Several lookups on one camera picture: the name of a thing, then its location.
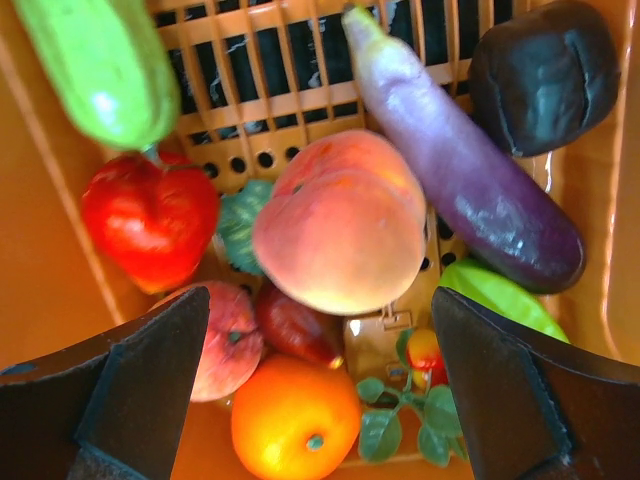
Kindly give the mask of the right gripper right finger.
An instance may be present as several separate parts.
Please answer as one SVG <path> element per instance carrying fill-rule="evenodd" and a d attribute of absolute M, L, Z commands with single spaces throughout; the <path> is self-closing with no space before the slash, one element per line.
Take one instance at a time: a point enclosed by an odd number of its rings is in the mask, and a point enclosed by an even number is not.
<path fill-rule="evenodd" d="M 475 478 L 638 478 L 638 367 L 449 288 L 431 308 Z"/>

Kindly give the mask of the orange plastic basket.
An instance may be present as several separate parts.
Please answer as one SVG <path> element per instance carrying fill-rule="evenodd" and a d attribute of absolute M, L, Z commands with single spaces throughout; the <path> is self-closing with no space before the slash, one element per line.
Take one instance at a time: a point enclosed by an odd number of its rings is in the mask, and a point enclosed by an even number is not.
<path fill-rule="evenodd" d="M 623 80 L 614 113 L 577 143 L 538 157 L 526 165 L 536 181 L 547 186 L 558 203 L 579 225 L 588 246 L 587 269 L 568 292 L 543 298 L 554 314 L 562 314 L 563 327 L 579 347 L 621 362 L 639 364 L 639 321 L 636 323 L 635 290 L 638 272 L 639 161 L 632 152 L 639 141 L 631 138 L 639 122 L 639 1 L 588 1 L 606 18 L 621 59 Z M 161 27 L 170 49 L 177 48 L 178 33 L 185 30 L 188 43 L 210 40 L 209 22 L 182 20 L 186 10 L 200 1 L 149 1 L 154 13 L 175 11 L 179 25 Z M 276 27 L 284 23 L 329 17 L 344 1 L 272 1 L 264 6 L 241 7 L 216 13 L 221 38 Z M 299 112 L 326 109 L 334 114 L 339 104 L 358 102 L 353 82 L 322 86 L 289 94 L 269 102 L 232 104 L 212 113 L 212 120 L 232 122 L 237 113 L 256 115 L 289 113 L 294 100 Z M 99 147 L 69 123 L 45 78 L 10 1 L 1 1 L 1 367 L 75 344 L 138 316 L 147 307 L 145 296 L 122 272 L 98 255 L 84 238 L 79 221 L 79 198 L 85 182 L 103 161 L 115 155 Z M 363 124 L 364 113 L 346 119 L 322 120 L 309 127 L 272 131 L 220 145 L 193 147 L 186 133 L 201 126 L 198 115 L 181 119 L 179 133 L 167 149 L 191 149 L 192 158 L 205 161 L 215 155 L 253 155 L 249 167 L 257 168 L 259 150 L 270 149 L 280 168 L 286 147 L 298 146 L 303 134 L 316 138 L 347 126 Z M 639 222 L 639 216 L 633 217 Z M 218 404 L 191 406 L 188 410 L 172 479 L 255 479 L 232 452 L 228 408 Z M 415 440 L 403 439 L 398 454 L 387 463 L 367 466 L 351 452 L 331 479 L 481 479 L 479 468 L 454 460 L 447 469 L 420 459 Z"/>

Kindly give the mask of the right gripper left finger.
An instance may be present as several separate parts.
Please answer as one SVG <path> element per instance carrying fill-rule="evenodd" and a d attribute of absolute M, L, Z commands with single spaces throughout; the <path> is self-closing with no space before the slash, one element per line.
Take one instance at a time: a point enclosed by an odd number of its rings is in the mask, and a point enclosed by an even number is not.
<path fill-rule="evenodd" d="M 209 317 L 196 287 L 1 372 L 4 479 L 168 479 Z"/>

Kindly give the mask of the peach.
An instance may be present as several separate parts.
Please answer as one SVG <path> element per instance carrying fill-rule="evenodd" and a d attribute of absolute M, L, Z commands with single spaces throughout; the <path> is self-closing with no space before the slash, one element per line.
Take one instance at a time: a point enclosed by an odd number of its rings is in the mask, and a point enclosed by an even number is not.
<path fill-rule="evenodd" d="M 258 263 L 289 297 L 356 315 L 401 297 L 426 253 L 426 201 L 399 152 L 363 129 L 302 149 L 257 215 Z"/>

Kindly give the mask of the purple eggplant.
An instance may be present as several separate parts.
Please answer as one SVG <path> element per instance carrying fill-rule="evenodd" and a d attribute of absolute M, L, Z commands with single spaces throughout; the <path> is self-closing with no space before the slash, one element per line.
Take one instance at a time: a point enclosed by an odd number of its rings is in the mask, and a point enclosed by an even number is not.
<path fill-rule="evenodd" d="M 341 23 L 364 106 L 472 254 L 533 293 L 572 287 L 586 264 L 575 223 L 367 8 L 346 4 Z"/>

